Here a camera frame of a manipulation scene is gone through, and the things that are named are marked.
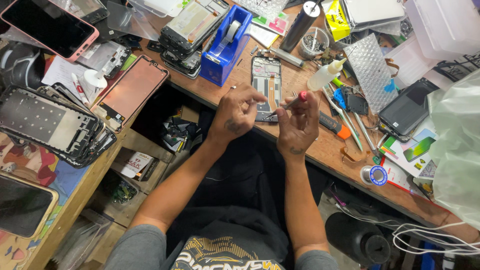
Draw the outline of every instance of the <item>toothbrush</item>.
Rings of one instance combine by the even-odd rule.
[[[355,140],[355,143],[357,143],[357,146],[359,147],[360,151],[363,152],[363,148],[361,146],[361,142],[360,142],[360,139],[359,137],[357,136],[357,133],[353,130],[352,126],[350,125],[350,123],[347,121],[347,118],[345,117],[345,114],[343,113],[343,111],[337,106],[335,105],[335,103],[333,103],[333,101],[330,99],[330,97],[333,97],[333,92],[332,92],[332,89],[330,88],[329,85],[325,85],[323,87],[323,93],[325,94],[325,96],[327,97],[327,100],[328,100],[328,103],[330,103],[330,105],[332,105],[332,107],[338,112],[338,114],[340,115],[340,118],[343,120],[343,123],[345,123],[345,125],[347,125],[348,129],[350,130],[350,133],[352,134],[353,136],[353,139]]]

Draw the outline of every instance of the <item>blue tool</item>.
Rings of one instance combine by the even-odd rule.
[[[342,109],[347,108],[347,106],[345,105],[345,101],[343,100],[342,90],[340,88],[335,90],[335,92],[333,93],[333,98],[338,102],[338,104],[340,105],[340,107],[342,107]]]
[[[252,22],[252,14],[233,5],[216,31],[215,40],[209,51],[202,53],[200,76],[222,86],[250,39],[246,33]]]

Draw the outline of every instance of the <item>squeeze bottle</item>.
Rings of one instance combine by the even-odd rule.
[[[343,69],[343,63],[345,63],[346,60],[346,58],[340,61],[334,60],[328,66],[323,66],[315,72],[315,74],[307,81],[308,89],[311,91],[317,91],[335,79],[336,74]]]

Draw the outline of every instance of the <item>solder wire spool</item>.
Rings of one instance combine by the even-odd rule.
[[[218,57],[220,53],[223,52],[223,49],[227,46],[228,43],[233,42],[233,38],[237,34],[239,28],[241,26],[241,23],[238,21],[233,21],[230,26],[228,27],[227,30],[227,35],[223,38],[222,42],[215,48],[215,50],[212,52],[213,55]]]
[[[360,170],[360,178],[367,185],[384,185],[387,183],[388,175],[382,166],[364,166]]]

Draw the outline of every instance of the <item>printed shirt graphic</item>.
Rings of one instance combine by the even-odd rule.
[[[233,237],[191,237],[171,270],[285,270],[274,260],[259,260],[254,251],[234,243]]]

